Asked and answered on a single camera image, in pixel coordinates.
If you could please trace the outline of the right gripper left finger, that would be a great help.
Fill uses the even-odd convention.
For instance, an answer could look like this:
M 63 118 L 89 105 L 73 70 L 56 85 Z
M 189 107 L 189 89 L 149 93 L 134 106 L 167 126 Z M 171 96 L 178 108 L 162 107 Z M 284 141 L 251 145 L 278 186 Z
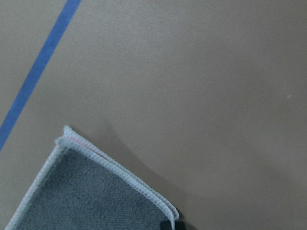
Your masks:
M 169 220 L 161 221 L 160 230 L 171 230 L 171 222 Z

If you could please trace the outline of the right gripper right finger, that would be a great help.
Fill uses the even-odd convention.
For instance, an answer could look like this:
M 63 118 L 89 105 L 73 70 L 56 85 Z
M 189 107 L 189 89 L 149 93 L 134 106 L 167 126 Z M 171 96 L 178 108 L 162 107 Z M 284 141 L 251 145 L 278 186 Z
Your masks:
M 183 221 L 176 221 L 175 222 L 175 230 L 186 230 L 186 225 L 185 225 L 185 222 Z

